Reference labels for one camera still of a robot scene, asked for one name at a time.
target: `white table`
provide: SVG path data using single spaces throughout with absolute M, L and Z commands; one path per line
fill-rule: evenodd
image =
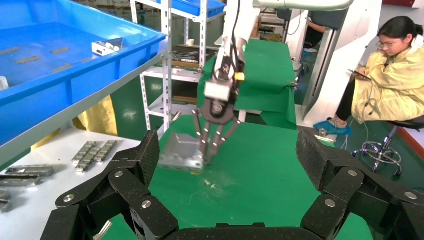
M 71 163 L 74 155 L 87 141 L 98 141 L 98 144 L 104 145 L 107 140 L 119 142 L 105 162 L 100 165 L 94 163 L 84 175 L 78 175 Z M 51 211 L 56 209 L 55 202 L 60 195 L 100 174 L 116 152 L 139 144 L 136 140 L 67 129 L 48 144 L 17 161 L 14 166 L 53 165 L 55 173 L 51 177 L 43 177 L 42 182 L 35 187 L 6 188 L 11 195 L 11 208 L 9 212 L 0 213 L 0 239 L 39 240 Z

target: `stool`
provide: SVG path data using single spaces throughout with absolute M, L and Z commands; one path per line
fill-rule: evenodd
M 395 136 L 399 127 L 415 129 L 418 132 L 420 129 L 424 129 L 424 116 L 420 116 L 408 121 L 389 121 L 389 123 L 393 124 L 394 127 L 392 128 L 390 134 L 385 137 L 382 143 L 375 141 L 364 142 L 362 144 L 362 148 L 354 151 L 352 156 L 356 158 L 358 153 L 361 152 L 362 154 L 366 153 L 368 156 L 376 160 L 374 167 L 372 168 L 373 172 L 377 171 L 380 163 L 395 164 L 397 165 L 397 171 L 394 173 L 394 176 L 400 177 L 402 175 L 402 157 L 397 151 L 390 147 L 390 144 L 392 143 L 393 137 Z

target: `blue plastic tray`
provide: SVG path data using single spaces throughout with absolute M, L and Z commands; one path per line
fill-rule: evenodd
M 208 0 L 207 17 L 211 18 L 224 12 L 225 6 L 225 3 Z M 194 16 L 200 16 L 200 0 L 172 0 L 172 8 Z
M 92 53 L 92 42 L 116 38 L 124 49 Z M 0 91 L 0 146 L 148 62 L 165 39 L 70 0 L 0 0 L 0 76 L 10 87 Z

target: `smartphone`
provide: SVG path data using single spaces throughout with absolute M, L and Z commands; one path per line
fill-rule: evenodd
M 351 72 L 352 74 L 355 74 L 356 76 L 360 76 L 360 77 L 363 77 L 364 79 L 366 79 L 366 80 L 372 80 L 371 78 L 369 78 L 369 77 L 367 77 L 367 76 L 365 76 L 365 75 L 363 75 L 363 74 L 360 74 L 359 72 L 357 72 L 357 71 L 354 71 L 354 70 L 350 70 L 350 69 L 348 69 L 349 70 L 349 72 Z

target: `hair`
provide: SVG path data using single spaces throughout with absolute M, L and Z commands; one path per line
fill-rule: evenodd
M 404 39 L 408 34 L 412 34 L 413 38 L 416 38 L 417 35 L 423 35 L 423 33 L 423 26 L 415 24 L 407 16 L 397 16 L 386 22 L 378 31 L 377 36 L 383 35 L 392 39 Z

